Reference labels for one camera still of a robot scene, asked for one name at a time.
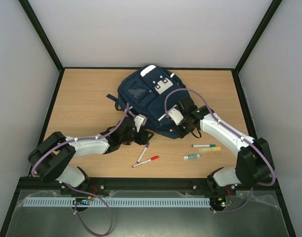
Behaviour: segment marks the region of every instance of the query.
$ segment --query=purple marker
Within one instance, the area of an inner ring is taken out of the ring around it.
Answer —
[[[141,155],[139,156],[139,159],[137,160],[137,164],[139,164],[139,161],[141,160],[141,158],[143,157],[143,155],[146,153],[146,151],[147,151],[149,145],[150,145],[150,143],[148,142],[148,143],[146,144],[146,147],[143,149]]]

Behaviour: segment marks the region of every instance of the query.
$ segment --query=white wall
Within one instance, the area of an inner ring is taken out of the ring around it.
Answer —
[[[17,0],[0,0],[0,228],[36,147],[58,71]]]
[[[64,66],[228,67],[271,0],[30,0]]]
[[[268,140],[302,236],[302,0],[285,0],[240,73],[259,136]]]

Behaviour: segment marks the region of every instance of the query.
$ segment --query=black metal frame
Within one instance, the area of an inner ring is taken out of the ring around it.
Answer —
[[[41,41],[43,42],[45,48],[47,49],[50,57],[52,58],[54,64],[56,65],[58,71],[60,72],[56,87],[54,89],[54,93],[52,95],[52,99],[47,111],[47,115],[44,121],[44,125],[42,127],[42,131],[40,134],[40,138],[38,140],[38,144],[40,144],[44,140],[45,132],[48,127],[48,123],[51,117],[51,113],[55,104],[55,100],[60,88],[61,80],[64,74],[65,69],[138,69],[136,67],[63,67],[56,52],[54,51],[45,31],[43,30],[37,16],[35,15],[31,5],[29,4],[28,0],[19,0],[21,3],[24,11],[26,12],[29,20],[31,21],[33,27],[35,28],[36,32],[38,33]],[[168,68],[168,69],[178,69],[178,70],[227,70],[232,72],[234,84],[236,87],[236,91],[238,94],[238,98],[240,101],[241,109],[243,112],[243,116],[245,119],[245,123],[247,126],[247,130],[250,136],[257,137],[254,123],[251,117],[251,113],[249,107],[247,105],[246,97],[241,85],[241,81],[239,78],[239,72],[242,69],[243,65],[245,64],[246,60],[248,59],[249,55],[251,54],[252,50],[254,49],[255,45],[257,44],[258,40],[260,39],[262,33],[264,32],[265,28],[269,24],[271,18],[275,14],[277,8],[279,7],[282,0],[273,0],[271,5],[269,6],[267,12],[265,13],[262,21],[260,22],[258,28],[256,29],[253,37],[251,38],[249,44],[247,45],[242,57],[240,58],[237,66],[235,69],[233,68]],[[3,237],[7,233],[7,229],[9,223],[11,221],[12,213],[15,209],[19,193],[21,190],[59,190],[61,185],[58,182],[52,183],[42,183],[39,178],[31,177],[21,177],[19,179],[17,188],[15,190],[13,199],[11,201],[9,210],[7,212],[3,227],[0,232],[0,237]],[[183,191],[183,192],[192,192],[194,195],[206,195],[207,197],[215,197],[214,194],[209,193],[209,190],[204,185],[206,184],[206,179],[139,179],[139,178],[91,178],[91,181],[95,183],[96,187],[100,187],[101,185],[104,186],[103,189],[99,190],[99,194],[105,194],[111,190],[176,190],[176,191]],[[236,190],[247,190],[247,188],[243,187],[242,185],[238,185]],[[257,185],[254,187],[254,190],[263,190],[263,191],[275,191],[277,195],[277,199],[279,205],[282,209],[282,214],[287,226],[288,233],[291,237],[295,237],[295,231],[290,220],[288,210],[282,196],[278,181],[271,186],[260,186]]]

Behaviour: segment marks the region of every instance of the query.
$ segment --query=marker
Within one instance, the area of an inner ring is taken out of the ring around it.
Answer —
[[[141,163],[139,163],[139,164],[135,164],[135,165],[133,165],[132,167],[134,168],[134,167],[136,167],[136,166],[139,166],[139,165],[141,165],[141,164],[147,163],[147,162],[149,162],[149,161],[152,161],[152,160],[155,160],[155,159],[158,159],[158,158],[159,158],[159,156],[152,157],[151,159],[145,160],[145,161],[143,161],[143,162],[141,162]]]
[[[141,158],[143,157],[143,155],[146,153],[146,151],[147,151],[149,145],[150,145],[150,142],[148,142],[148,143],[146,144],[146,147],[143,149],[141,155],[139,156],[139,158],[138,158],[138,160],[137,160],[137,164],[139,164],[139,161],[141,160]]]
[[[192,154],[192,155],[183,156],[184,159],[196,159],[198,157],[200,157],[200,154]]]
[[[193,144],[192,147],[215,147],[216,144]]]
[[[205,147],[205,148],[198,148],[198,152],[218,152],[221,151],[221,147]]]

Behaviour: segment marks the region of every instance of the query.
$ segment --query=white patch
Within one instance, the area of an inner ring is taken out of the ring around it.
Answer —
[[[144,68],[144,69],[140,72],[140,75],[141,75],[142,77],[144,77],[147,73],[151,72],[154,68],[156,68],[155,65],[147,66],[146,68]]]

